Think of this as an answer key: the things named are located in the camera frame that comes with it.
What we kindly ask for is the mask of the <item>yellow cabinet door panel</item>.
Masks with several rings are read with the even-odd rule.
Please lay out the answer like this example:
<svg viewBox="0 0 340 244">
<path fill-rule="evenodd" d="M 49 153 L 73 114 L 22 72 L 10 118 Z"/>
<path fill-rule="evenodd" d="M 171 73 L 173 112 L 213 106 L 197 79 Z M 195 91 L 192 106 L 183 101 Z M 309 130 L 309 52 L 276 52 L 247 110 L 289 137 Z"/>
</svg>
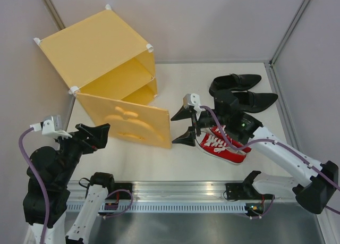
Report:
<svg viewBox="0 0 340 244">
<path fill-rule="evenodd" d="M 109 136 L 170 149 L 171 131 L 167 110 L 78 92 L 77 100 L 93 123 L 110 125 Z"/>
</svg>

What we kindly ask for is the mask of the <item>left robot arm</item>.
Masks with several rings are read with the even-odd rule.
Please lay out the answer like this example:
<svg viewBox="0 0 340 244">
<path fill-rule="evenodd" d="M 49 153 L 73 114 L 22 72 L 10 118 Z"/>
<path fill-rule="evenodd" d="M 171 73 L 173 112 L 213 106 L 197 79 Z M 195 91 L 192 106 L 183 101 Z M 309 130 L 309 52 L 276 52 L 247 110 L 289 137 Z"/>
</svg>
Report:
<svg viewBox="0 0 340 244">
<path fill-rule="evenodd" d="M 86 200 L 75 222 L 65 231 L 67 186 L 81 156 L 106 147 L 110 124 L 88 127 L 76 125 L 76 132 L 67 133 L 53 120 L 31 125 L 19 137 L 19 148 L 29 167 L 28 192 L 23 200 L 26 222 L 35 235 L 36 243 L 88 243 L 93 224 L 105 199 L 115 196 L 114 177 L 96 172 L 89 181 Z M 23 138 L 31 131 L 52 137 L 59 149 L 44 146 L 30 156 L 23 147 Z"/>
</svg>

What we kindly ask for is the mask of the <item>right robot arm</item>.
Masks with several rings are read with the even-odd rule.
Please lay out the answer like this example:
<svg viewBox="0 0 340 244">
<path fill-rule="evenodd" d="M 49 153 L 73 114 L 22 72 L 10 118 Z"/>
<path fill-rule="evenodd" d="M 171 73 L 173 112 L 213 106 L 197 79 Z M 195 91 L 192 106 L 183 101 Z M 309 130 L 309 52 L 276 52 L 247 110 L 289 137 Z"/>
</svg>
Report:
<svg viewBox="0 0 340 244">
<path fill-rule="evenodd" d="M 248 150 L 256 150 L 290 174 L 282 177 L 252 171 L 242 182 L 243 194 L 249 199 L 258 195 L 294 198 L 308 212 L 321 214 L 339 190 L 335 163 L 322 163 L 279 140 L 241 109 L 234 92 L 216 92 L 214 108 L 201 105 L 199 95 L 186 94 L 182 107 L 171 118 L 184 119 L 191 120 L 191 126 L 173 143 L 199 146 L 209 155 L 235 164 L 243 162 Z"/>
</svg>

